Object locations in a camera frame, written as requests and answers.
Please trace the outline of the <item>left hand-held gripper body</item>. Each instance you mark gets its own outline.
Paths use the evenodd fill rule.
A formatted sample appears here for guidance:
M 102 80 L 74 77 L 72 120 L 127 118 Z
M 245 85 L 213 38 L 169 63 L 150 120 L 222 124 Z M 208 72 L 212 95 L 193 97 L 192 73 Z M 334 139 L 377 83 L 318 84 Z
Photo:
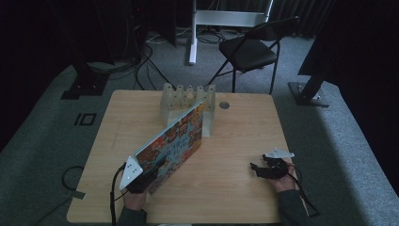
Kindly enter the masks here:
M 129 156 L 125 162 L 119 189 L 127 189 L 131 193 L 143 193 L 157 178 L 158 167 L 144 171 L 137 161 Z

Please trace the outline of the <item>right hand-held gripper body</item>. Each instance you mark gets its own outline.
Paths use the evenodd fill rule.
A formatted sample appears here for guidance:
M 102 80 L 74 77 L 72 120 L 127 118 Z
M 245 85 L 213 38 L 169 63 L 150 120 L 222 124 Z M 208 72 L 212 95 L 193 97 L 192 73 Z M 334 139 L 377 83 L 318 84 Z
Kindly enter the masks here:
M 268 166 L 266 168 L 266 177 L 267 179 L 280 179 L 284 175 L 288 173 L 288 164 L 285 161 L 285 158 L 292 158 L 295 156 L 294 153 L 290 153 L 289 151 L 285 151 L 279 148 L 274 148 L 269 153 L 264 153 L 267 157 L 271 157 L 275 159 L 273 166 Z

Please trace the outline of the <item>colourful tiger picture book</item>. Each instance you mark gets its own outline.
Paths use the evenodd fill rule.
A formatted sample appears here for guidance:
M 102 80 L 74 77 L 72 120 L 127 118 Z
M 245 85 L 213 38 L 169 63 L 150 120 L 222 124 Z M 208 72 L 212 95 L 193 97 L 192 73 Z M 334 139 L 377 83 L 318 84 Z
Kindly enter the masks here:
M 198 101 L 135 153 L 144 171 L 152 170 L 161 159 L 167 160 L 151 183 L 151 194 L 200 147 L 203 109 L 203 101 Z

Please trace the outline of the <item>translucent white book rack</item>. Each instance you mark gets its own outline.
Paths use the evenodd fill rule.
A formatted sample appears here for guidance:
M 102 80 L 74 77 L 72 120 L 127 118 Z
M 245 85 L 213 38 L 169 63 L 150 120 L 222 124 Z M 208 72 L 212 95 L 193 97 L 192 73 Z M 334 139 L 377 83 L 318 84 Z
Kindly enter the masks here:
M 175 89 L 170 83 L 166 83 L 160 101 L 160 116 L 164 125 L 172 124 L 198 101 L 204 103 L 202 135 L 209 137 L 215 118 L 215 85 L 210 85 L 207 90 L 202 86 L 194 89 L 192 86 L 185 88 L 182 85 Z

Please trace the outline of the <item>person's right hand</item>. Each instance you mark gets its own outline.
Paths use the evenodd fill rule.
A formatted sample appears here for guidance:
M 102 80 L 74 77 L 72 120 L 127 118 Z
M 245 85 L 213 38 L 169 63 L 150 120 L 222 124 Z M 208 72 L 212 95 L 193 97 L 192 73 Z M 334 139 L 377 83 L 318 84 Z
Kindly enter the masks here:
M 288 166 L 288 173 L 278 180 L 269 179 L 269 183 L 274 187 L 277 193 L 295 190 L 295 177 L 293 176 L 295 167 L 293 165 Z

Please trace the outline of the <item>person's left hand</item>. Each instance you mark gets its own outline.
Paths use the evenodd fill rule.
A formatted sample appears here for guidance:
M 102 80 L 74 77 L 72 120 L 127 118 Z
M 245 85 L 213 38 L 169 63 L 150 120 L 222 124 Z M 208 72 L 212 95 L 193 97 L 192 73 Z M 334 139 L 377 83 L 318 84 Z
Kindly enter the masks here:
M 140 211 L 143 209 L 146 203 L 147 191 L 143 193 L 131 193 L 129 190 L 123 189 L 122 194 L 123 206 L 125 208 L 133 211 Z

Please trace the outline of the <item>grey tape piece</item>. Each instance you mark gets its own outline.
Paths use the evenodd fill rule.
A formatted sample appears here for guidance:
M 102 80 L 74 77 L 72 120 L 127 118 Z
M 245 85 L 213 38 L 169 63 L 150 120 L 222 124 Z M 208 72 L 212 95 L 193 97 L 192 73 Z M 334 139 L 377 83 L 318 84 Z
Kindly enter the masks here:
M 66 193 L 67 198 L 76 198 L 79 200 L 83 200 L 86 197 L 86 194 L 84 192 L 76 191 L 76 190 L 69 190 Z

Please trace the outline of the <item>black slanted stand with base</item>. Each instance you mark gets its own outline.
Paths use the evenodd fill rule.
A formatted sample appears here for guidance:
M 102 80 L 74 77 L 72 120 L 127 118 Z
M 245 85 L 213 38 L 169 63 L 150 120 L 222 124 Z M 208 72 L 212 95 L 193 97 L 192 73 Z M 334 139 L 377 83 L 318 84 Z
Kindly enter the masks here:
M 325 77 L 323 75 L 313 75 L 307 83 L 289 82 L 288 86 L 294 96 L 297 105 L 329 107 L 329 103 L 320 92 L 321 85 Z

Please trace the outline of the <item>black stand with flat base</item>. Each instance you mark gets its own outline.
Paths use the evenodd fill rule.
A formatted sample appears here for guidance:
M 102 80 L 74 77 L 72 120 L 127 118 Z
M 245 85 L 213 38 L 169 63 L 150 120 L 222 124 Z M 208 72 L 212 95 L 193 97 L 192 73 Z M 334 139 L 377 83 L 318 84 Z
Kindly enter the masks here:
M 104 92 L 109 73 L 95 72 L 86 62 L 73 63 L 76 77 L 68 90 L 62 95 L 62 100 L 77 100 L 81 96 L 101 96 Z

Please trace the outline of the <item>black folding chair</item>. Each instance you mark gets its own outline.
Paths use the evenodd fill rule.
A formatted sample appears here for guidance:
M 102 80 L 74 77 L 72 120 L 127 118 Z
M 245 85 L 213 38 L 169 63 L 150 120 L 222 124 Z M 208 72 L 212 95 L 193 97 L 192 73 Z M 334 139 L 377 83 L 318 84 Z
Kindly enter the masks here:
M 279 21 L 260 23 L 251 27 L 243 37 L 219 43 L 218 50 L 226 60 L 208 84 L 211 85 L 217 77 L 227 74 L 221 71 L 230 63 L 232 65 L 231 91 L 235 92 L 237 71 L 247 73 L 273 64 L 269 89 L 269 93 L 272 93 L 279 64 L 280 42 L 283 38 L 295 33 L 299 21 L 299 16 L 293 16 Z

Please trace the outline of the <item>dark curtain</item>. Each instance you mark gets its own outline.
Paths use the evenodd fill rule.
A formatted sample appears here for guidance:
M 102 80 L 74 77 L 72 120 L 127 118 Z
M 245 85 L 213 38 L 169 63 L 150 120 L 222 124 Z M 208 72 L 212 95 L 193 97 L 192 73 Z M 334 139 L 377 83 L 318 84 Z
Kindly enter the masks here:
M 297 16 L 297 35 L 313 38 L 318 35 L 335 0 L 272 0 L 269 19 L 282 20 Z

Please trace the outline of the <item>white metal stand frame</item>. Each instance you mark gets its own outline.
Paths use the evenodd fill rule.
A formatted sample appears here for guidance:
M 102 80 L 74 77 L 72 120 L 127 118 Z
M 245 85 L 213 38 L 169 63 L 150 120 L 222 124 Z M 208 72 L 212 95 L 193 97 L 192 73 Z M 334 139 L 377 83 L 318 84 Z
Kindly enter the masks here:
M 244 12 L 226 10 L 199 10 L 197 0 L 193 0 L 192 9 L 192 34 L 188 63 L 194 65 L 197 62 L 197 26 L 238 26 L 251 27 L 259 23 L 267 22 L 270 18 L 274 0 L 267 0 L 264 12 Z

